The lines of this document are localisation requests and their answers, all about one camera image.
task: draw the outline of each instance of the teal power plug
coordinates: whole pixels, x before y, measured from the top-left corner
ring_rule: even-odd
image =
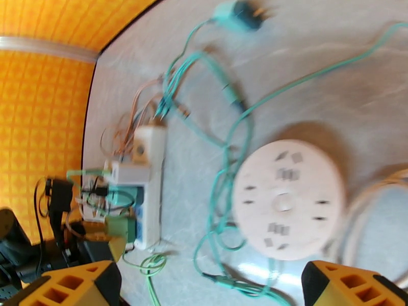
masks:
[[[117,186],[109,185],[109,192],[106,200],[115,206],[127,206],[138,198],[137,186]]]
[[[249,0],[236,0],[219,4],[213,20],[223,27],[239,31],[256,31],[262,26],[262,8],[254,8]]]

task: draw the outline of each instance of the teal cable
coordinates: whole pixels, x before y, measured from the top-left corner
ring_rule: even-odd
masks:
[[[193,29],[193,31],[190,33],[187,42],[185,44],[185,47],[183,49],[183,52],[171,63],[167,73],[166,73],[166,83],[164,84],[164,94],[165,94],[165,104],[169,107],[169,109],[174,109],[175,108],[175,93],[181,83],[183,75],[186,74],[187,69],[196,61],[198,60],[204,60],[204,63],[207,65],[207,67],[214,73],[214,75],[222,82],[225,83],[225,81],[228,81],[228,77],[226,74],[223,72],[220,66],[214,66],[214,61],[208,61],[210,57],[204,53],[194,53],[192,56],[188,57],[185,62],[179,67],[179,69],[175,72],[172,78],[170,78],[170,73],[173,70],[174,65],[176,62],[185,54],[187,45],[189,41],[191,40],[192,36],[194,33],[198,31],[204,24],[208,23],[209,21],[203,22],[199,24],[197,27]],[[359,60],[362,60],[370,55],[372,55],[377,49],[379,49],[382,45],[384,45],[389,38],[400,28],[400,27],[408,27],[408,23],[397,23],[395,25],[392,25],[381,37],[377,42],[369,48],[367,51],[364,53],[361,53],[358,56],[355,56],[353,58],[340,61],[338,63],[335,63],[331,66],[328,66],[326,68],[323,68],[317,72],[311,73],[309,75],[306,75],[303,78],[300,78],[294,82],[289,83],[288,85],[276,90],[275,92],[271,93],[270,95],[264,97],[261,99],[258,103],[250,107],[249,109],[245,110],[240,117],[238,118],[237,121],[234,122],[232,125],[230,131],[228,132],[228,135],[226,137],[226,140],[224,143],[214,143],[212,140],[212,137],[209,137],[206,133],[204,133],[198,126],[194,126],[194,131],[197,133],[199,131],[199,136],[202,138],[206,139],[207,141],[216,144],[220,147],[222,147],[223,150],[223,169],[220,170],[220,172],[217,174],[211,194],[210,194],[210,210],[209,210],[209,217],[208,217],[208,222],[207,222],[207,233],[206,235],[199,241],[194,254],[193,254],[193,264],[195,269],[197,270],[198,273],[200,273],[202,276],[207,277],[211,280],[213,280],[215,283],[218,283],[222,286],[226,286],[229,288],[234,288],[238,290],[239,292],[245,294],[246,296],[249,297],[259,297],[259,296],[267,296],[274,301],[278,302],[281,305],[290,305],[290,302],[281,294],[276,293],[272,290],[270,290],[271,286],[271,279],[268,279],[268,282],[265,286],[254,286],[251,284],[243,283],[243,282],[238,282],[234,280],[231,275],[228,273],[227,270],[225,270],[224,266],[222,265],[220,254],[218,251],[218,246],[221,247],[221,249],[224,250],[229,250],[229,251],[237,251],[241,249],[245,245],[245,241],[241,242],[238,246],[235,247],[229,247],[224,244],[224,242],[221,239],[221,234],[226,231],[226,230],[235,230],[236,228],[230,224],[228,224],[228,218],[231,215],[231,208],[232,208],[232,190],[234,186],[234,179],[235,175],[238,172],[239,167],[241,166],[242,162],[245,159],[245,156],[247,154],[250,141],[252,138],[252,129],[253,125],[251,123],[250,119],[250,114],[252,111],[255,109],[259,108],[262,106],[264,103],[268,102],[269,100],[275,98],[276,96],[282,94],[283,92],[286,92],[289,89],[292,89],[304,82],[307,82],[313,78],[319,77],[325,73],[328,73],[329,71],[332,71],[334,69],[346,66],[348,64],[357,62]],[[232,92],[232,97],[234,98],[235,101],[240,102],[240,99],[237,96],[237,92],[234,93]],[[238,127],[238,125],[246,120],[247,121],[247,136],[245,138],[245,141],[243,143],[243,146],[239,152],[239,155],[235,162],[232,164],[233,160],[231,158],[231,151],[230,151],[230,146],[231,146],[231,140],[234,136],[234,133]],[[216,223],[215,221],[215,211],[218,206],[218,202],[220,200],[220,196],[223,193],[223,191],[227,191],[227,198],[226,198],[226,206],[224,208],[224,213],[219,219],[219,222]],[[218,267],[222,271],[223,275],[220,276],[215,276],[215,275],[208,275],[205,274],[198,266],[197,262],[197,257],[198,257],[198,252],[202,248],[203,244],[208,241],[211,252],[213,253],[214,260],[216,261]]]

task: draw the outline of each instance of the orange patterned wall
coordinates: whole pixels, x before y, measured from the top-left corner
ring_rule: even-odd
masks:
[[[34,185],[81,167],[94,64],[1,50],[0,63],[0,206],[10,207],[36,242]]]
[[[0,0],[0,36],[100,51],[155,0]]]

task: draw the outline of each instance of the white circular plate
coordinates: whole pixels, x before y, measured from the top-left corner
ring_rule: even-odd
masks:
[[[323,151],[299,140],[278,140],[256,150],[240,167],[234,215],[260,253],[299,260],[329,240],[344,196],[337,167]]]

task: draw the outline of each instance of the white electrical box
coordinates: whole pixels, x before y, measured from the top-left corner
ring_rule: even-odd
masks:
[[[149,182],[150,167],[148,163],[135,165],[120,161],[105,161],[104,179],[112,185],[144,185]]]
[[[147,249],[160,241],[160,207],[162,167],[167,128],[144,125],[135,130],[133,162],[150,168],[150,178],[144,185],[143,204],[136,207],[136,241],[139,249]]]

